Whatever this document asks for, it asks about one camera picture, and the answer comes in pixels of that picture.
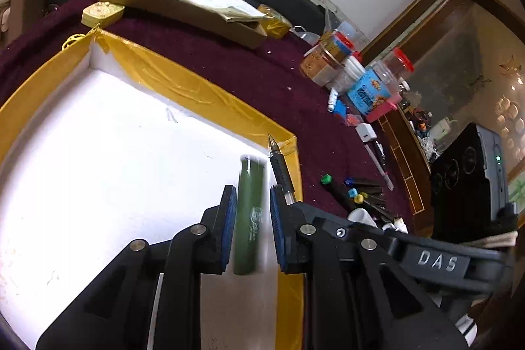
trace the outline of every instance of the red lid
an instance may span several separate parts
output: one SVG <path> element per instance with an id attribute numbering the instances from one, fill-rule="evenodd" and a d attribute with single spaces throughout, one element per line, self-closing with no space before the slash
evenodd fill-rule
<path id="1" fill-rule="evenodd" d="M 401 48 L 395 47 L 392 50 L 392 53 L 399 59 L 399 61 L 401 61 L 401 63 L 405 66 L 405 69 L 407 69 L 410 73 L 414 72 L 414 64 L 412 64 L 412 61 L 410 61 L 405 53 L 401 51 Z"/>
<path id="2" fill-rule="evenodd" d="M 359 61 L 360 63 L 363 62 L 363 56 L 361 55 L 361 53 L 359 51 L 354 51 L 352 52 L 352 55 L 355 57 L 355 59 L 357 61 Z"/>
<path id="3" fill-rule="evenodd" d="M 343 33 L 335 31 L 334 36 L 337 37 L 337 39 L 339 39 L 342 43 L 344 43 L 348 47 L 348 49 L 350 49 L 351 51 L 355 51 L 354 44 Z"/>

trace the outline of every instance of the maroon carpet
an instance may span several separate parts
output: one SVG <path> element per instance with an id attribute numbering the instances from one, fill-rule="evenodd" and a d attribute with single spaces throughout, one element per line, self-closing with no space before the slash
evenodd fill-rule
<path id="1" fill-rule="evenodd" d="M 86 33 L 80 23 L 82 10 L 95 1 L 68 2 L 1 53 L 0 104 L 56 54 L 67 37 Z M 308 45 L 295 36 L 268 39 L 252 51 L 187 24 L 132 9 L 125 10 L 124 17 L 107 30 L 195 71 L 293 132 L 298 139 L 305 202 L 346 216 L 321 188 L 323 174 L 339 182 L 358 176 L 384 184 L 355 130 L 326 111 L 327 92 L 301 75 L 299 64 Z M 386 138 L 380 134 L 379 140 Z M 388 209 L 402 215 L 411 227 L 403 179 L 392 154 L 387 157 L 394 183 L 394 191 L 383 186 Z"/>

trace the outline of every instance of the blue gripper pad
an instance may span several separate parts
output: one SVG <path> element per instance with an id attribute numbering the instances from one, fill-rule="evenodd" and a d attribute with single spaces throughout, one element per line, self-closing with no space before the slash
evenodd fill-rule
<path id="1" fill-rule="evenodd" d="M 279 203 L 277 202 L 277 194 L 275 186 L 270 190 L 270 214 L 271 214 L 271 225 L 274 229 L 274 241 L 275 241 L 275 252 L 277 254 L 277 262 L 279 263 L 281 270 L 285 272 L 287 270 L 286 263 L 286 252 L 284 247 L 284 231 L 281 219 L 281 213 L 279 211 Z"/>
<path id="2" fill-rule="evenodd" d="M 224 228 L 222 229 L 222 246 L 220 255 L 220 265 L 223 271 L 226 270 L 226 266 L 229 262 L 229 255 L 232 249 L 233 229 L 235 226 L 235 215 L 237 214 L 237 189 L 235 188 L 235 186 L 226 186 L 224 189 L 224 193 L 226 193 L 229 190 L 228 187 L 231 188 L 231 191 L 227 201 L 228 205 L 226 210 Z"/>

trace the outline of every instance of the pen tip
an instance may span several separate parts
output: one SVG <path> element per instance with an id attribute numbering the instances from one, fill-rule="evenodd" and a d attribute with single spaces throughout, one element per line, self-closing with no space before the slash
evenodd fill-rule
<path id="1" fill-rule="evenodd" d="M 278 149 L 278 148 L 279 146 L 277 145 L 274 138 L 270 134 L 268 134 L 268 149 L 270 151 L 274 151 L 275 149 Z"/>

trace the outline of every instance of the cardboard box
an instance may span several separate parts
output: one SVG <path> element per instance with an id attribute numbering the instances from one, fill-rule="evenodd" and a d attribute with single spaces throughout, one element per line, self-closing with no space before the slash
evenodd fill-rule
<path id="1" fill-rule="evenodd" d="M 266 32 L 259 22 L 226 23 L 217 13 L 181 0 L 99 0 L 139 8 L 224 36 L 248 48 L 258 47 Z"/>

